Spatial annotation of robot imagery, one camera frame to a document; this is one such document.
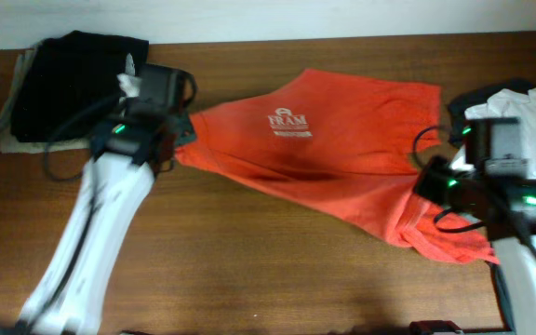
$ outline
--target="wooden table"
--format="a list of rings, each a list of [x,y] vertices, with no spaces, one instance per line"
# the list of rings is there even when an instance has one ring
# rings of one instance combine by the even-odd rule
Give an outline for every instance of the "wooden table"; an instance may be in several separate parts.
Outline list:
[[[0,51],[0,108],[18,53]],[[536,82],[536,33],[151,46],[149,62],[195,74],[195,110],[270,92],[306,67],[438,84],[448,103],[510,77]],[[45,271],[78,189],[46,180],[40,158],[0,154],[0,315],[9,320]],[[80,152],[53,159],[68,170],[84,162]],[[487,265],[429,261],[328,215],[177,167],[131,224],[100,333],[311,334],[422,319],[500,327]]]

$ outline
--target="folded black garment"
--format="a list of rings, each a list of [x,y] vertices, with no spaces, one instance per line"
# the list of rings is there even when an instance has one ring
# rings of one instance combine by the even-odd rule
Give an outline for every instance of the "folded black garment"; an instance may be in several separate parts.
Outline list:
[[[452,120],[452,131],[450,132],[449,143],[457,148],[461,147],[462,130],[466,124],[464,112],[468,108],[486,103],[492,95],[505,88],[514,92],[526,94],[530,89],[534,89],[535,85],[526,79],[514,78],[499,84],[482,87],[454,98],[448,105],[450,119]]]
[[[136,73],[146,62],[148,42],[122,36],[73,32],[37,49],[11,114],[18,141],[48,141],[51,133],[92,103],[119,92],[117,75],[127,54]],[[58,141],[82,138],[115,107],[100,108],[68,129]]]

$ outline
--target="green led light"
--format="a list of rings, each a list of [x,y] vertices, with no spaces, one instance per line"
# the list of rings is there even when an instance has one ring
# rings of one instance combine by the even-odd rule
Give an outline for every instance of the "green led light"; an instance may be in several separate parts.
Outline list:
[[[121,125],[121,127],[117,128],[117,129],[115,130],[115,134],[119,134],[119,133],[122,132],[125,128],[126,128],[126,125]]]
[[[527,204],[527,205],[535,206],[536,205],[536,196],[525,195],[525,196],[522,197],[522,201],[524,201],[525,204]]]

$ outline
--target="white wall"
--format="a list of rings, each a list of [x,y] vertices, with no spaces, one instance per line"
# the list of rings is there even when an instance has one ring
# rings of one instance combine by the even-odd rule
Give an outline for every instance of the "white wall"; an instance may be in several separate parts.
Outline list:
[[[0,0],[0,48],[71,30],[187,43],[536,30],[536,0]]]

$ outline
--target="printed logo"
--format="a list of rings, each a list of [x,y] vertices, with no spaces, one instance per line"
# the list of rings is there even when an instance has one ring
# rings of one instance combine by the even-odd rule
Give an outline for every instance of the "printed logo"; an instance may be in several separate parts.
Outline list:
[[[276,136],[312,137],[310,131],[294,131],[309,128],[307,120],[305,120],[305,115],[293,115],[293,112],[290,109],[277,108],[275,115],[268,115],[268,119],[270,120],[270,127],[274,129]]]

